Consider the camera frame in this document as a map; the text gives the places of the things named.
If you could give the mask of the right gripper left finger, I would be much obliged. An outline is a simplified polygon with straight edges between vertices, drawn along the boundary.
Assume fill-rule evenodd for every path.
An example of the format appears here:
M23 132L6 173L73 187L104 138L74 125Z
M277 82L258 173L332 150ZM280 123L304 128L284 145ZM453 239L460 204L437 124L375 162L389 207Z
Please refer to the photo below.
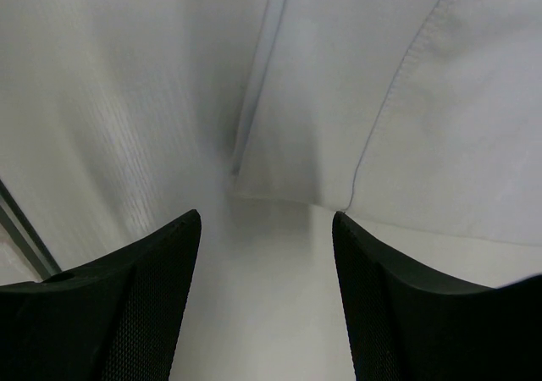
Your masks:
M2 379L168 379L201 231L189 211L45 281L4 285Z

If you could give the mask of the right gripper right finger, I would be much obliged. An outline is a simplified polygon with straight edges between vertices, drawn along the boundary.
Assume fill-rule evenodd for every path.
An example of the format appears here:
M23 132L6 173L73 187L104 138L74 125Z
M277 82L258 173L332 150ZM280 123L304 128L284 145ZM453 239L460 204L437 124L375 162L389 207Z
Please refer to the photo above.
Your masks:
M335 266L359 380L538 380L541 278L489 288L424 265L344 213Z

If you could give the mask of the white skirt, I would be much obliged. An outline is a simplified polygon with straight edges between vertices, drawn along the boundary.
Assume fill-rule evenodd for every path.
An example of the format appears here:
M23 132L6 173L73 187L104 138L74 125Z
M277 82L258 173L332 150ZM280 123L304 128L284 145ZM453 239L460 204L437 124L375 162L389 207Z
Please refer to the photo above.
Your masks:
M541 242L541 0L268 0L233 188Z

